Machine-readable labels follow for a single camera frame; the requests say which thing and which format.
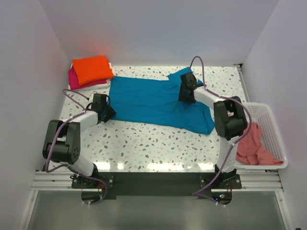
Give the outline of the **blue t-shirt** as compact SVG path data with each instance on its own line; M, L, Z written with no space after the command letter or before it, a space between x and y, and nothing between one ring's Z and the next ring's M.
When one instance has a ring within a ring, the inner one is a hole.
M114 120L156 124L209 135L214 121L208 106L179 101L180 76L189 67L168 75L167 80L115 76L109 97Z

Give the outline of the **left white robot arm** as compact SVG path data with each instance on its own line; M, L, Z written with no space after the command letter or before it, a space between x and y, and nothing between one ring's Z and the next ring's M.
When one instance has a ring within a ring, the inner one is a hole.
M51 173L65 167L78 176L89 188L99 184L97 166L87 160L81 151L81 133L116 115L111 99L106 94L95 93L81 113L66 120L51 120L47 127L42 154L45 172Z

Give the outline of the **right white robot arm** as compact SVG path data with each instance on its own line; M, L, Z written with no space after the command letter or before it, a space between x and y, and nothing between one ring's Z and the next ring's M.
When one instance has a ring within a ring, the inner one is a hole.
M180 76L179 101L200 102L213 110L215 131L221 138L219 159L214 166L214 184L225 188L236 175L236 151L244 130L248 127L245 107L239 97L226 97L198 83L193 73Z

